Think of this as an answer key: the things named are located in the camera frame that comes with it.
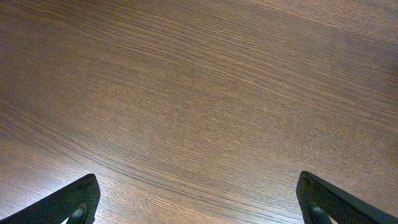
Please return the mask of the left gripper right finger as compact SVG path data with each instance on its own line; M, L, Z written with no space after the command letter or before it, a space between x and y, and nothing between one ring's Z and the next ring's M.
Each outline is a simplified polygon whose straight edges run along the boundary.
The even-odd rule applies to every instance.
M397 218L308 171L300 173L296 195L304 223L397 223Z

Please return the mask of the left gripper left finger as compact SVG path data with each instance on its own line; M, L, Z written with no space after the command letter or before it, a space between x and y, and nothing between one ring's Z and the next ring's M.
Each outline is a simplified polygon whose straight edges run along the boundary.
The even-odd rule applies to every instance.
M94 174L87 174L36 203L1 220L1 223L92 224L101 192Z

